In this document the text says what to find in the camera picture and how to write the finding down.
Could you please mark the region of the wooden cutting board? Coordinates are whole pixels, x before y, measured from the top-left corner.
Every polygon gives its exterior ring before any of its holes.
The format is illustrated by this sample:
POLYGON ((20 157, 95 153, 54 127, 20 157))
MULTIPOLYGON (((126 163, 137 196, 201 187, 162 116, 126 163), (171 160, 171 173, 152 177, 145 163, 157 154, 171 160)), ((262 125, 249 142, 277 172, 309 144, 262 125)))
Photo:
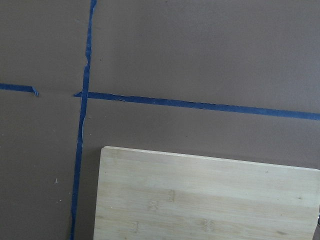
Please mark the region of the wooden cutting board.
POLYGON ((318 169, 106 146, 96 240, 310 240, 318 169))

